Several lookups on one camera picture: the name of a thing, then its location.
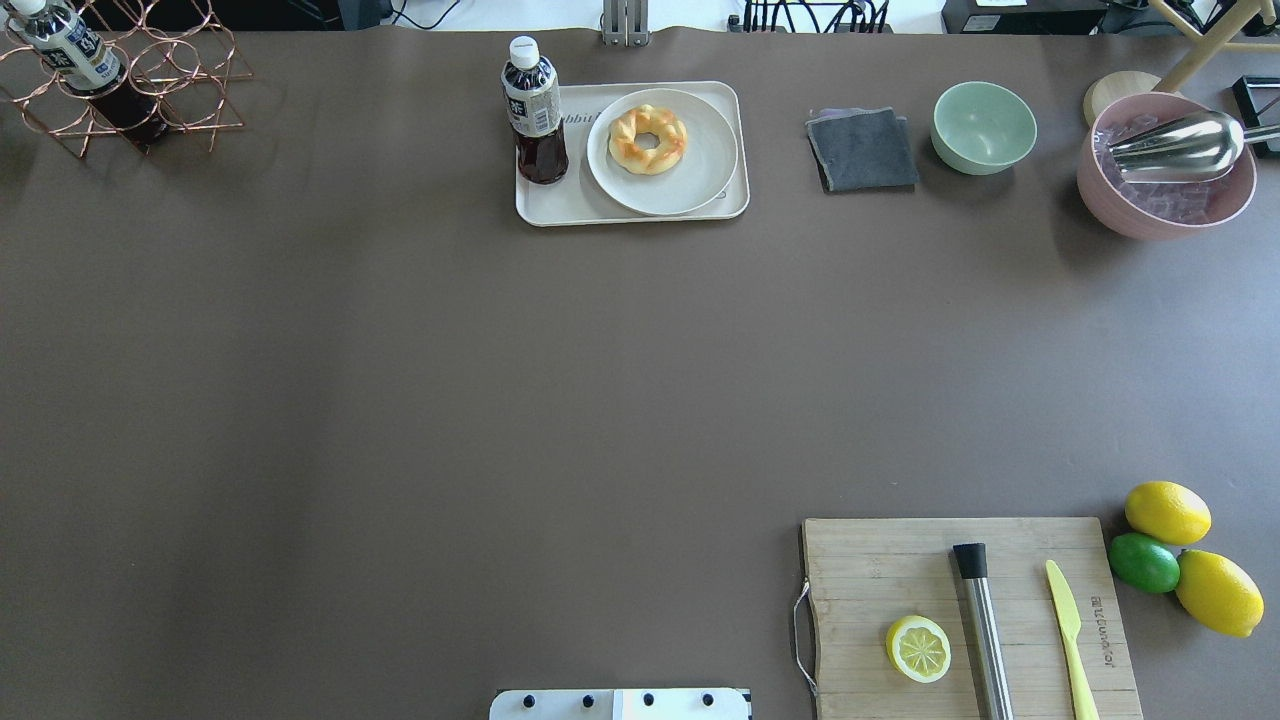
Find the yellow lemon near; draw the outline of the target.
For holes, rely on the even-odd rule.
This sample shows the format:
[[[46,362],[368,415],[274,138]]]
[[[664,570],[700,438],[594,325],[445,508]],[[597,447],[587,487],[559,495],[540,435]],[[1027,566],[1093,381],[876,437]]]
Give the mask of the yellow lemon near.
[[[1265,615],[1265,597],[1252,577],[1230,559],[1203,550],[1178,556],[1179,603],[1208,629],[1248,638]]]

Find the tea bottle on tray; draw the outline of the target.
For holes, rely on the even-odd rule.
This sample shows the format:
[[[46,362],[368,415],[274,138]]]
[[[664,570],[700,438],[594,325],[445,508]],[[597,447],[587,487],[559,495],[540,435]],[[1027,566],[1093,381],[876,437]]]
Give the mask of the tea bottle on tray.
[[[559,77],[534,37],[522,35],[511,40],[500,82],[520,174],[534,184],[558,182],[570,165]]]

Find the mint green bowl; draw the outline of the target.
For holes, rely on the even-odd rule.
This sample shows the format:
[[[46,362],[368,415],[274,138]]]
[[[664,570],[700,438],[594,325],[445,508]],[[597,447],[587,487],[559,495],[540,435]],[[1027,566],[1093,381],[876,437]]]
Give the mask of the mint green bowl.
[[[966,176],[992,176],[1023,160],[1036,146],[1038,123],[1015,92],[984,81],[945,90],[931,118],[940,159]]]

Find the cream rabbit tray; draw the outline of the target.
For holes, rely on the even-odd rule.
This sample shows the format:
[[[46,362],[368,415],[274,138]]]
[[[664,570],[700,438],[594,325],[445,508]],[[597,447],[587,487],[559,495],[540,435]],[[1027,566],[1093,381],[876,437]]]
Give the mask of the cream rabbit tray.
[[[645,90],[675,88],[707,100],[730,123],[739,141],[739,164],[730,183],[707,205],[672,217],[653,217],[634,211],[614,201],[596,183],[588,165],[589,132],[599,114],[613,101]],[[517,177],[515,206],[531,225],[588,225],[635,222],[682,222],[730,219],[740,215],[750,200],[746,154],[742,141],[739,96],[719,81],[680,81],[658,83],[567,85],[562,88],[564,140],[570,169],[554,184],[534,184]]]

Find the grey-white plate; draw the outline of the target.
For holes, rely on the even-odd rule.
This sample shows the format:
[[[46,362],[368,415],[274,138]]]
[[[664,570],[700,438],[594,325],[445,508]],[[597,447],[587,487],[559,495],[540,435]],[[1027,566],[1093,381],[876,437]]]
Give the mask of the grey-white plate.
[[[611,122],[641,104],[668,108],[689,133],[684,159],[658,176],[632,174],[608,150]],[[727,187],[739,164],[739,141],[726,118],[707,100],[675,88],[645,88],[607,106],[595,119],[586,149],[591,176],[614,201],[653,217],[696,210]]]

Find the lime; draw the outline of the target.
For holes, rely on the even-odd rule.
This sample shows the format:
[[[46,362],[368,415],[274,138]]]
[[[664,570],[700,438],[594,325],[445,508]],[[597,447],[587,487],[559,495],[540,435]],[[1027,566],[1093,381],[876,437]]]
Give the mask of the lime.
[[[1121,582],[1149,594],[1175,591],[1181,569],[1172,551],[1156,538],[1130,532],[1108,544],[1108,565]]]

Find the tea bottle in rack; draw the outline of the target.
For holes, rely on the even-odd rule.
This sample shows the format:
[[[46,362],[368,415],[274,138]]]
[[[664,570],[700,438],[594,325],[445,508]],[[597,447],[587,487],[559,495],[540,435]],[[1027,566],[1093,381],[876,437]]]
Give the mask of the tea bottle in rack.
[[[119,54],[67,1],[8,1],[9,28],[61,78],[68,92],[128,138],[147,147],[172,126],[160,101],[140,91]]]

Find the yellow lemon far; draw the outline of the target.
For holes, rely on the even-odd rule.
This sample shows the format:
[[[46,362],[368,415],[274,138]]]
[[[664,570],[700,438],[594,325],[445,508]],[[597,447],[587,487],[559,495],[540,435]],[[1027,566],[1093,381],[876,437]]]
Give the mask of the yellow lemon far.
[[[1124,512],[1133,530],[1165,544],[1194,544],[1213,525],[1206,501],[1193,489],[1170,480],[1135,486],[1125,497]]]

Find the glazed twisted donut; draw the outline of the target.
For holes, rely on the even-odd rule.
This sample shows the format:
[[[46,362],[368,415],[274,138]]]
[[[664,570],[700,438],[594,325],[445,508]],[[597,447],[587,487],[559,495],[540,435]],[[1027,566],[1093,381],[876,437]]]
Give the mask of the glazed twisted donut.
[[[658,176],[677,165],[687,151],[689,131],[668,108],[641,104],[609,126],[611,158],[632,174]]]

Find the yellow lemon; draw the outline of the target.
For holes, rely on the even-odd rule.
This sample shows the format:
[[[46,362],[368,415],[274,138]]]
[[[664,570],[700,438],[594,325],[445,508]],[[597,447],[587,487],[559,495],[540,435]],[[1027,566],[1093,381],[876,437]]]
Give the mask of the yellow lemon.
[[[1193,489],[1170,480],[1135,486],[1125,497],[1124,512],[1133,530],[1165,544],[1194,544],[1213,525],[1206,501]]]
[[[1178,556],[1179,603],[1208,629],[1248,638],[1265,615],[1265,597],[1252,577],[1230,559],[1203,550]]]

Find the pink ice bowl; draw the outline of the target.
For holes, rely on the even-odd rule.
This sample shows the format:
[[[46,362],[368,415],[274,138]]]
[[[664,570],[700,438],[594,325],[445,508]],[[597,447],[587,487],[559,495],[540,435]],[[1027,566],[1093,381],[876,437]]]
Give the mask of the pink ice bowl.
[[[1134,240],[1180,240],[1239,217],[1257,186],[1256,160],[1244,155],[1217,179],[1197,183],[1124,181],[1108,145],[1204,106],[1176,94],[1138,94],[1106,106],[1080,150],[1076,187],[1091,214]]]

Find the half lemon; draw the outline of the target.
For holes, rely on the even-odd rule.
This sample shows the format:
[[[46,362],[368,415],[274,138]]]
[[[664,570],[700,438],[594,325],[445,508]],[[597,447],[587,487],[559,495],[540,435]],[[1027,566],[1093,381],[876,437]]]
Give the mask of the half lemon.
[[[895,620],[884,637],[886,655],[904,676],[929,684],[950,670],[952,647],[941,625],[920,615]]]

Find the steel ice scoop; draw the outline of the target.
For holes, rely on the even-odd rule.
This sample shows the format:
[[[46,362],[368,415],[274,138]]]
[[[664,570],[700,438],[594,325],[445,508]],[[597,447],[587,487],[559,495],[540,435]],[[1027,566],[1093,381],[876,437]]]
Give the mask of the steel ice scoop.
[[[1247,128],[1224,111],[1202,110],[1108,146],[1129,183],[1192,183],[1229,173],[1249,143],[1279,136],[1279,126]]]

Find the grey folded cloth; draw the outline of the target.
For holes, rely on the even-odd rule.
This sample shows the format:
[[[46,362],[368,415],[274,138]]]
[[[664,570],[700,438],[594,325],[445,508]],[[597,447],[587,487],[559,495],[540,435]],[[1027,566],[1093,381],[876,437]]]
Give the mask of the grey folded cloth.
[[[908,118],[892,108],[824,108],[805,128],[827,193],[906,187],[920,179]]]

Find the yellow plastic knife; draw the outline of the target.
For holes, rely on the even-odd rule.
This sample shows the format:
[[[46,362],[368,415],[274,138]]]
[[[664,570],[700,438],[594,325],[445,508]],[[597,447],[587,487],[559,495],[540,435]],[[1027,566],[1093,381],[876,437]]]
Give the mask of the yellow plastic knife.
[[[1044,561],[1044,574],[1062,642],[1074,717],[1101,719],[1078,646],[1082,616],[1074,593],[1061,568],[1053,560]]]

